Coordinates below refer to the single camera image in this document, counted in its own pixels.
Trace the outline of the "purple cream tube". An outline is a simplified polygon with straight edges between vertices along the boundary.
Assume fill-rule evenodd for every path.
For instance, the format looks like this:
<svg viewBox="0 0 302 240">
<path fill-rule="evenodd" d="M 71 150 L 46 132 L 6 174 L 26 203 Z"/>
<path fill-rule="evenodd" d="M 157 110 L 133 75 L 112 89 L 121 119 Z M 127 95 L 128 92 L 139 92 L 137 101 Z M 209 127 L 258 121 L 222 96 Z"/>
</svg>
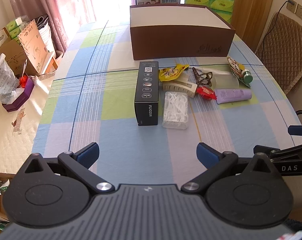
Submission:
<svg viewBox="0 0 302 240">
<path fill-rule="evenodd" d="M 250 100 L 252 92 L 250 89 L 215 89 L 218 104 Z"/>
</svg>

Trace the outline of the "clear floss pick box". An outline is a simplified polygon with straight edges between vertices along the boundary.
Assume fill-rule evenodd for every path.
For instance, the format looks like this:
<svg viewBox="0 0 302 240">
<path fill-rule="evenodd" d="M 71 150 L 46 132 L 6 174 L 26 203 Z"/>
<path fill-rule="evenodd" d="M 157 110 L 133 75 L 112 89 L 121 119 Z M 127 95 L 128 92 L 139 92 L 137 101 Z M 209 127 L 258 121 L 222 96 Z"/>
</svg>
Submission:
<svg viewBox="0 0 302 240">
<path fill-rule="evenodd" d="M 165 93 L 162 126 L 172 129 L 188 127 L 188 95 L 182 92 Z"/>
</svg>

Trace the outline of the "red candied date packet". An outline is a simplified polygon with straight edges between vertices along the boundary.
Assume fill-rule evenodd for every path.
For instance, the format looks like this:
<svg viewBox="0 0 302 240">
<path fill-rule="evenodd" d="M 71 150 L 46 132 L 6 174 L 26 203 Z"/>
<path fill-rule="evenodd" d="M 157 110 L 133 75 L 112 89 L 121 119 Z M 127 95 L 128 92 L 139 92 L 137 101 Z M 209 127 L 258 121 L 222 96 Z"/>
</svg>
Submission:
<svg viewBox="0 0 302 240">
<path fill-rule="evenodd" d="M 196 93 L 199 94 L 205 100 L 217 99 L 215 92 L 212 89 L 205 86 L 198 87 Z"/>
</svg>

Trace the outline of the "green balm blister card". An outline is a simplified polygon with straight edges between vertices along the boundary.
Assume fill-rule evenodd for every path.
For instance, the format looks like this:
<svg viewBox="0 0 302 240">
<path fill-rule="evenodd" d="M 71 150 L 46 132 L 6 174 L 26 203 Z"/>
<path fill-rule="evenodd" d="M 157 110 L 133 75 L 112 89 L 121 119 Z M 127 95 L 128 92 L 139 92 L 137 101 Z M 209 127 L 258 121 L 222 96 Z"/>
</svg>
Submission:
<svg viewBox="0 0 302 240">
<path fill-rule="evenodd" d="M 250 70 L 246 69 L 243 64 L 237 62 L 231 57 L 227 57 L 232 74 L 246 87 L 251 88 L 250 83 L 253 81 L 253 76 Z"/>
</svg>

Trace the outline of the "cream hair claw clip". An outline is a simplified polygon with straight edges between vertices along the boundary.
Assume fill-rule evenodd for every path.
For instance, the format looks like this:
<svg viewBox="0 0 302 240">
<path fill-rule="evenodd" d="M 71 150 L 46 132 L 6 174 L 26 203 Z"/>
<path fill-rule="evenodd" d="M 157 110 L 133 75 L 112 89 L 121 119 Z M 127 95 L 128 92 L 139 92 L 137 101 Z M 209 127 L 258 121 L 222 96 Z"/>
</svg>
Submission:
<svg viewBox="0 0 302 240">
<path fill-rule="evenodd" d="M 195 97 L 197 84 L 188 80 L 190 76 L 182 73 L 177 79 L 172 81 L 164 81 L 162 83 L 162 90 L 170 92 L 186 93 L 190 98 Z"/>
</svg>

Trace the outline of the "leopard hair claw clip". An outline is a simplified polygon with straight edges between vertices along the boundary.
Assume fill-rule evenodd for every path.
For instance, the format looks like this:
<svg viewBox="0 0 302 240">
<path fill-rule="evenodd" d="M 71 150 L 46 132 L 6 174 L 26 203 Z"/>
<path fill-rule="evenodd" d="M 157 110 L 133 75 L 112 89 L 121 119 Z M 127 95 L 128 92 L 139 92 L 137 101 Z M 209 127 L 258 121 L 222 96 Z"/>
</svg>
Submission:
<svg viewBox="0 0 302 240">
<path fill-rule="evenodd" d="M 195 67 L 192 68 L 192 71 L 198 87 L 212 86 L 212 77 L 213 77 L 212 72 L 202 72 L 201 70 L 198 70 Z"/>
</svg>

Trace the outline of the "long black product box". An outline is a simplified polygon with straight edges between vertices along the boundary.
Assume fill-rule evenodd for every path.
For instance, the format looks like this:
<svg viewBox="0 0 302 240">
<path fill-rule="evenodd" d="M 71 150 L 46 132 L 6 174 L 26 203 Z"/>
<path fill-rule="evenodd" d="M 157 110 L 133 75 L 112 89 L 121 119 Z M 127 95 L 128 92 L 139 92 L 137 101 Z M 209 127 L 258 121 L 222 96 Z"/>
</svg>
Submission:
<svg viewBox="0 0 302 240">
<path fill-rule="evenodd" d="M 140 62 L 135 89 L 134 109 L 139 126 L 154 126 L 158 124 L 158 61 Z"/>
</svg>

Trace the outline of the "yellow snack bag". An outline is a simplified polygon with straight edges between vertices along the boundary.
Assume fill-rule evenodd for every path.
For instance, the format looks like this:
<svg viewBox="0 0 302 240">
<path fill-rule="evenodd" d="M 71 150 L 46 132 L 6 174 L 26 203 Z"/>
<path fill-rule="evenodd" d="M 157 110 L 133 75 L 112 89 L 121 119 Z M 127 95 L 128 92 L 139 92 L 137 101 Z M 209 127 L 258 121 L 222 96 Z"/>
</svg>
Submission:
<svg viewBox="0 0 302 240">
<path fill-rule="evenodd" d="M 189 66 L 189 64 L 177 63 L 175 67 L 162 68 L 159 70 L 159 81 L 169 82 L 176 80 Z"/>
</svg>

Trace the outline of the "clear plastic cup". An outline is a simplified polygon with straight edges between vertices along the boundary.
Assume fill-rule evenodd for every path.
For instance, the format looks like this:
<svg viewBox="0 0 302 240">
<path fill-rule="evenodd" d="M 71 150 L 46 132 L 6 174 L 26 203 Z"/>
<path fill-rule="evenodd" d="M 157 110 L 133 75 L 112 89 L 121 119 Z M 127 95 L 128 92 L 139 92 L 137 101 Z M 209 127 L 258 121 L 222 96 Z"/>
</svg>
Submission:
<svg viewBox="0 0 302 240">
<path fill-rule="evenodd" d="M 211 83 L 213 89 L 237 89 L 239 87 L 238 79 L 232 74 L 213 74 Z"/>
</svg>

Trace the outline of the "white handled brush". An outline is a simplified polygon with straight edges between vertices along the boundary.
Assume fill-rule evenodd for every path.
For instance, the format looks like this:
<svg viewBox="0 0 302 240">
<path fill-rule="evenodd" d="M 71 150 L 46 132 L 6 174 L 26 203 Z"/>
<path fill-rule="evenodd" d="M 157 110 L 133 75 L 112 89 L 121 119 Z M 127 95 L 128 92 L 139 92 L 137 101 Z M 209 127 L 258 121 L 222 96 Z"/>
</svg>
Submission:
<svg viewBox="0 0 302 240">
<path fill-rule="evenodd" d="M 205 68 L 205 67 L 194 67 L 194 68 L 202 73 L 212 72 L 212 74 L 216 74 L 216 75 L 231 75 L 232 74 L 231 72 L 218 70 L 218 69 L 214 69 L 214 68 Z"/>
</svg>

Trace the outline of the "checkered tablecloth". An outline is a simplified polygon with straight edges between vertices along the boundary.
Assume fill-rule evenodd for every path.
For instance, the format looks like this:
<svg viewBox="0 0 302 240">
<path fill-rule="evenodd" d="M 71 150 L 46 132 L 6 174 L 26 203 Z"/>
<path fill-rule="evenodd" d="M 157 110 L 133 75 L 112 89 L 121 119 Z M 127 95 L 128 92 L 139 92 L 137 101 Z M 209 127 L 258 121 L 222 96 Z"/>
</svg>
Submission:
<svg viewBox="0 0 302 240">
<path fill-rule="evenodd" d="M 229 55 L 253 75 L 251 99 L 218 104 L 196 95 L 186 100 L 185 128 L 165 128 L 165 93 L 151 66 L 227 71 L 227 60 L 154 59 L 140 70 L 129 24 L 88 25 L 75 32 L 56 71 L 32 150 L 54 158 L 96 142 L 92 171 L 110 183 L 182 185 L 205 169 L 196 155 L 200 142 L 241 157 L 256 145 L 301 145 L 302 137 L 287 132 L 299 119 L 263 63 L 238 37 Z"/>
</svg>

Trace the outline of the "brown quilted chair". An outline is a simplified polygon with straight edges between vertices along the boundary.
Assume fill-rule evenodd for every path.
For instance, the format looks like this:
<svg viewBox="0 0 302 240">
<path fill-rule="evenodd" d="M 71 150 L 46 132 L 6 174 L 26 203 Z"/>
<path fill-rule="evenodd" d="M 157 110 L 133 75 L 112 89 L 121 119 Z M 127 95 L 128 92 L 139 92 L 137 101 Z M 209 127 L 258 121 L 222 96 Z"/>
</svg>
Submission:
<svg viewBox="0 0 302 240">
<path fill-rule="evenodd" d="M 274 13 L 267 36 L 255 54 L 288 94 L 302 81 L 302 26 L 282 13 Z"/>
</svg>

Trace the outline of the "purple gift box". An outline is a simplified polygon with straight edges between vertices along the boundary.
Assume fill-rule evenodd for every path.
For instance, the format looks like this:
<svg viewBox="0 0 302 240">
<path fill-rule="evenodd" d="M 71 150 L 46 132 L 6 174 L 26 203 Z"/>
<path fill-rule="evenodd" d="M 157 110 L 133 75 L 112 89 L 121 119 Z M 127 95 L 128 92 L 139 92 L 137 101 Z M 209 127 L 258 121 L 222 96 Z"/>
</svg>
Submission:
<svg viewBox="0 0 302 240">
<path fill-rule="evenodd" d="M 3 104 L 3 108 L 7 112 L 17 111 L 30 98 L 33 88 L 34 83 L 28 78 L 25 88 L 18 88 L 18 95 L 14 96 L 14 101 L 10 104 Z"/>
</svg>

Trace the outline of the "clear plastic bag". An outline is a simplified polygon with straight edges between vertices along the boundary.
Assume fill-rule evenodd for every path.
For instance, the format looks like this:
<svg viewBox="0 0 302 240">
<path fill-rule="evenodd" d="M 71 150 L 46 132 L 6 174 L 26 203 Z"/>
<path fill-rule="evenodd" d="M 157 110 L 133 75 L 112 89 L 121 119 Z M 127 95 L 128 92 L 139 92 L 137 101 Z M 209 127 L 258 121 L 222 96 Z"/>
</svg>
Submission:
<svg viewBox="0 0 302 240">
<path fill-rule="evenodd" d="M 0 55 L 0 102 L 4 105 L 11 103 L 19 87 L 19 80 L 5 60 L 6 55 Z"/>
</svg>

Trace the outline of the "brown cardboard storage box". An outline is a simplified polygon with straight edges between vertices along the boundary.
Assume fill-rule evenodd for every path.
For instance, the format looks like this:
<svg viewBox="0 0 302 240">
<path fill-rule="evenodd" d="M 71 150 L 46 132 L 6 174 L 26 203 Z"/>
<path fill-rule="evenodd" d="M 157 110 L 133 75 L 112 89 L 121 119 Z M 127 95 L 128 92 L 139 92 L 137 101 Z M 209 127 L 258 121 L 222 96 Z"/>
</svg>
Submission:
<svg viewBox="0 0 302 240">
<path fill-rule="evenodd" d="M 234 27 L 206 6 L 130 6 L 131 47 L 135 60 L 226 57 L 234 35 Z"/>
</svg>

